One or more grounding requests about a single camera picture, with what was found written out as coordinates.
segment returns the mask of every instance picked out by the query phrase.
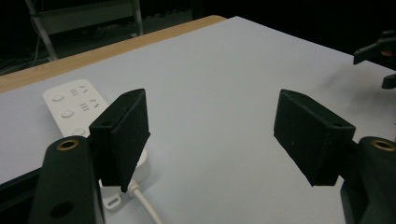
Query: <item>white table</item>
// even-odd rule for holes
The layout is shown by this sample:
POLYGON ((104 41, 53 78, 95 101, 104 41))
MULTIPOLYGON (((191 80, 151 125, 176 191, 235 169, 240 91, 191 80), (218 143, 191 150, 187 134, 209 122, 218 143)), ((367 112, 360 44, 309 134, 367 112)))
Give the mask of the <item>white table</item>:
MULTIPOLYGON (((345 223, 340 178, 311 188, 273 137, 279 91, 299 91, 357 127, 396 135, 394 73, 342 52, 231 18, 0 94, 0 183, 41 165, 62 137, 41 94, 87 78, 108 102, 147 92, 151 174, 141 185, 164 223, 345 223)), ((107 223, 151 223, 124 197, 107 223)))

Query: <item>black plastic part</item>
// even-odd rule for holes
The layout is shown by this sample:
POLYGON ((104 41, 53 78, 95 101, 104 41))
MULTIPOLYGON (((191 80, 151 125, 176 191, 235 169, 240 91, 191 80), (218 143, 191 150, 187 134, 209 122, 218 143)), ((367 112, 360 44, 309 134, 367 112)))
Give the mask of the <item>black plastic part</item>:
POLYGON ((47 149, 29 223, 105 223, 101 200, 88 140, 66 137, 47 149))
POLYGON ((308 96, 281 90, 274 136, 314 186, 333 186, 355 127, 308 96))
POLYGON ((0 186, 0 221, 2 223, 27 223, 40 169, 0 186))
POLYGON ((396 31, 387 30, 382 32, 378 40, 369 46, 358 49, 354 52, 353 64, 358 64, 366 60, 373 59, 381 54, 382 50, 390 50, 396 53, 396 31))
POLYGON ((149 139, 144 89, 121 95, 90 125, 96 170, 104 186, 126 192, 140 155, 149 139))
POLYGON ((394 89, 396 88, 396 74, 384 77, 382 81, 382 89, 394 89))
POLYGON ((364 137, 359 149, 357 166, 369 201, 361 223, 396 223, 396 144, 364 137))
POLYGON ((356 190, 344 182, 341 187, 341 200, 346 224, 361 223, 361 218, 369 203, 365 191, 356 190))

